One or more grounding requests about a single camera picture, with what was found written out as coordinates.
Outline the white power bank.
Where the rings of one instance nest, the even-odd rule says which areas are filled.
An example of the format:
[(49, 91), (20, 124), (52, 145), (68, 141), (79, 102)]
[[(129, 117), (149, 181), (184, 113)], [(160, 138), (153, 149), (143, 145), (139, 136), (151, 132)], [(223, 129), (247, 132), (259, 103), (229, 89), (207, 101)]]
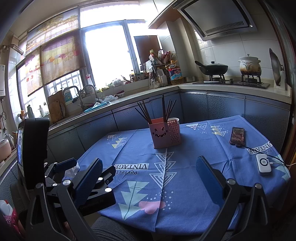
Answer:
[(266, 154), (257, 154), (256, 163), (260, 175), (268, 175), (272, 172), (272, 168)]

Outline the blue patterned tablecloth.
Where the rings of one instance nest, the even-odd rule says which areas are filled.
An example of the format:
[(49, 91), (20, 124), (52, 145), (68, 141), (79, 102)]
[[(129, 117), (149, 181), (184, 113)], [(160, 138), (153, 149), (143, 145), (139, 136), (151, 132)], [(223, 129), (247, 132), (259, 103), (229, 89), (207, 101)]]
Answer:
[[(233, 127), (244, 128), (245, 146), (229, 143)], [(263, 186), (273, 204), (290, 180), (272, 143), (246, 119), (236, 115), (182, 124), (181, 144), (155, 149), (149, 129), (109, 133), (79, 159), (82, 170), (99, 158), (114, 166), (110, 187), (116, 203), (101, 215), (148, 232), (172, 235), (203, 233), (219, 210), (196, 170), (199, 156), (239, 185)], [(257, 154), (268, 156), (272, 172), (260, 175)]]

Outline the wooden cutting board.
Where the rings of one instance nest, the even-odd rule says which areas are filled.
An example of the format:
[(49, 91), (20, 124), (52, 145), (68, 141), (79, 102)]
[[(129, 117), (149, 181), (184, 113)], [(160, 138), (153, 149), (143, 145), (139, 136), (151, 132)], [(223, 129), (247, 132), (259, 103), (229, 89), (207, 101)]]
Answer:
[(62, 90), (48, 97), (48, 108), (52, 123), (57, 123), (67, 116)]

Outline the black smartphone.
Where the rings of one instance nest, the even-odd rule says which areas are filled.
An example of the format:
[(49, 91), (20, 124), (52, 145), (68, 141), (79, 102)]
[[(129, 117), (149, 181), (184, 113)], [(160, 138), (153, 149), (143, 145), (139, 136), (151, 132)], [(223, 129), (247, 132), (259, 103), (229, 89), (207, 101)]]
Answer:
[(244, 128), (233, 127), (229, 143), (233, 146), (245, 146), (245, 130)]

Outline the pink smiley utensil holder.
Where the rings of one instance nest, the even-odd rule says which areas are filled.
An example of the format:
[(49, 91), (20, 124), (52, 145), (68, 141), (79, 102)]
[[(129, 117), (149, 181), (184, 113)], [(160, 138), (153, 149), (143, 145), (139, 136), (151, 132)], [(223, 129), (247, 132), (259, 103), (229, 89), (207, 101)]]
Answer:
[(168, 148), (181, 144), (180, 123), (163, 122), (163, 118), (152, 119), (149, 125), (155, 149)]

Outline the white spray bottle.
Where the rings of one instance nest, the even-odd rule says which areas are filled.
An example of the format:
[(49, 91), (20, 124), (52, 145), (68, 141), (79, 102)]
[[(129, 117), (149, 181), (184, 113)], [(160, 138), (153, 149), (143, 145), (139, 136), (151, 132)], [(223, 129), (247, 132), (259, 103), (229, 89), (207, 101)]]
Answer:
[(86, 87), (92, 87), (93, 89), (95, 89), (90, 74), (86, 74), (86, 85), (85, 86)]

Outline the dark chopstick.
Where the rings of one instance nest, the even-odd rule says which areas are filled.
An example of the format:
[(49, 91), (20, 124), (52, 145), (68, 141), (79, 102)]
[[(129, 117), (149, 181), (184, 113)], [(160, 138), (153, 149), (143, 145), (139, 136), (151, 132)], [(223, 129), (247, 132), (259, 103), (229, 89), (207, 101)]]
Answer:
[(164, 95), (162, 95), (162, 110), (163, 110), (163, 122), (166, 122), (166, 105), (165, 105)]
[(176, 100), (174, 100), (173, 102), (171, 102), (170, 111), (169, 111), (169, 118), (170, 118), (171, 112), (172, 112), (172, 110), (173, 110), (173, 108), (175, 106), (175, 103), (176, 103)]
[(138, 107), (139, 107), (139, 109), (141, 110), (141, 111), (139, 111), (138, 109), (137, 109), (137, 112), (138, 113), (140, 113), (140, 115), (149, 123), (149, 124), (152, 124), (152, 120), (151, 120), (151, 118), (150, 118), (150, 116), (149, 116), (149, 112), (148, 112), (148, 110), (147, 110), (147, 107), (145, 106), (145, 103), (144, 103), (144, 101), (142, 101), (142, 102), (138, 102), (137, 103), (137, 105), (138, 105)]
[(149, 116), (149, 112), (148, 112), (148, 110), (147, 110), (147, 108), (146, 108), (146, 106), (145, 106), (145, 102), (144, 102), (144, 100), (142, 100), (142, 107), (143, 107), (143, 109), (144, 109), (144, 112), (145, 112), (145, 115), (146, 115), (146, 117), (147, 117), (147, 120), (148, 120), (149, 124), (152, 124), (152, 121), (151, 121), (151, 118), (150, 118), (150, 116)]
[(148, 122), (149, 125), (152, 123), (150, 118), (147, 117), (147, 115), (145, 113), (139, 111), (137, 108), (134, 108), (134, 109)]
[(168, 118), (169, 118), (170, 106), (171, 106), (171, 100), (169, 99), (169, 101), (168, 101), (168, 105), (167, 105), (167, 107), (166, 107), (165, 122), (167, 122), (167, 121), (168, 121)]

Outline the white paper cup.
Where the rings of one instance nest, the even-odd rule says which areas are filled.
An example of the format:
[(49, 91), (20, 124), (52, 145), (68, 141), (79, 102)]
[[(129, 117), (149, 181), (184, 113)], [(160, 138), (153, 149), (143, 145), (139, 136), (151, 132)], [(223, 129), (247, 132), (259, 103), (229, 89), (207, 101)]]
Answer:
[(172, 122), (172, 121), (179, 123), (180, 120), (179, 120), (179, 118), (169, 118), (168, 119), (168, 122)]

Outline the patterned roller blind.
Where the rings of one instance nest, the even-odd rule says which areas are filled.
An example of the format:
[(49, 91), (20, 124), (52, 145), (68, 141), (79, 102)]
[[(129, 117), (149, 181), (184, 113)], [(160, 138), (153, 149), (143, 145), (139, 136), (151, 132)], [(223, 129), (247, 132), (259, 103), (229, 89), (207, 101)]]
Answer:
[(54, 80), (85, 67), (80, 31), (74, 30), (38, 47), (23, 65), (27, 96)]

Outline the black gas stove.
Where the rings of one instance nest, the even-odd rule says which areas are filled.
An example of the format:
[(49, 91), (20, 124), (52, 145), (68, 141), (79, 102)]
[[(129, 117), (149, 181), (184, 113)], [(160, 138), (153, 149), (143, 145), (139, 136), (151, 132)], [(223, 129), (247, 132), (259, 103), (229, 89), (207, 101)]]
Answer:
[(267, 89), (270, 87), (269, 83), (264, 83), (261, 81), (261, 78), (259, 76), (253, 75), (241, 75), (241, 78), (239, 80), (233, 80), (233, 78), (225, 79), (224, 75), (209, 75), (209, 79), (203, 82), (194, 82), (193, 84), (243, 86), (260, 89)]

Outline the white plastic jug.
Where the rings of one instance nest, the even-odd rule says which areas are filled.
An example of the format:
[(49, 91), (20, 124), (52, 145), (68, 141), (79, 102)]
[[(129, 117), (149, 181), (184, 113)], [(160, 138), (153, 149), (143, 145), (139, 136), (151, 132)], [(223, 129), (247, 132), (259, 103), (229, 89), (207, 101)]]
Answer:
[(165, 75), (163, 69), (160, 69), (160, 68), (157, 69), (157, 77), (159, 78), (159, 80), (161, 80), (161, 83), (163, 86), (168, 85), (167, 76)]

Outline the cooking oil bottle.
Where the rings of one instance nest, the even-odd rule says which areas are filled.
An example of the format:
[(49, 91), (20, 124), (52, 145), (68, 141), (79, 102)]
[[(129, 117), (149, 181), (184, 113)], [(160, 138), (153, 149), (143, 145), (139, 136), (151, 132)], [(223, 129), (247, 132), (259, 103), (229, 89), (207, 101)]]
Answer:
[(181, 68), (177, 65), (177, 60), (171, 60), (170, 64), (166, 68), (169, 72), (172, 85), (184, 83)]

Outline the black frying pan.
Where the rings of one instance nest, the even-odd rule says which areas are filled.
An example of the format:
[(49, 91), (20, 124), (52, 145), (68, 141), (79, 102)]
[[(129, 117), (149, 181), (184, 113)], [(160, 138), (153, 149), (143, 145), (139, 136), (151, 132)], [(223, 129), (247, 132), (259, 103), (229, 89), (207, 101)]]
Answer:
[(228, 66), (224, 64), (215, 63), (212, 61), (210, 64), (204, 65), (199, 61), (195, 61), (195, 64), (199, 66), (199, 69), (204, 75), (224, 75)]

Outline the white ceramic pot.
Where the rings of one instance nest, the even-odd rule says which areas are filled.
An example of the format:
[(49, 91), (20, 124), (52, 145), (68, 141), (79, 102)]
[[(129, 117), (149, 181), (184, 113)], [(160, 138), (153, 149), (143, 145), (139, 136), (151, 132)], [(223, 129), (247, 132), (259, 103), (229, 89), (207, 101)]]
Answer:
[(261, 76), (261, 66), (257, 57), (252, 57), (249, 54), (240, 57), (238, 62), (240, 63), (240, 72), (244, 76)]

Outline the steel pot lid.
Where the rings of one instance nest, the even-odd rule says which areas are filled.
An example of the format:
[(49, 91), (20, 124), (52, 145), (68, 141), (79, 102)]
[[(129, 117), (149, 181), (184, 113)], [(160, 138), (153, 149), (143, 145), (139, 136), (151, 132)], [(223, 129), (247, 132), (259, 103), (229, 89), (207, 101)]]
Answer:
[(277, 55), (272, 51), (271, 48), (269, 49), (269, 55), (270, 55), (270, 61), (271, 61), (271, 67), (273, 70), (275, 85), (281, 86), (281, 73), (283, 72), (284, 68), (281, 65)]

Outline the steel range hood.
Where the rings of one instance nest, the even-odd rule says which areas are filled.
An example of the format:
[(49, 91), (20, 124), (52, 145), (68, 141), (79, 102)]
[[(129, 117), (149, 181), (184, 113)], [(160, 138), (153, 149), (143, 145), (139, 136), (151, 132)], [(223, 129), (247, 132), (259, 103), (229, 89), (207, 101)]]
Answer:
[(203, 41), (257, 31), (242, 1), (176, 1), (173, 3), (173, 8), (192, 25)]

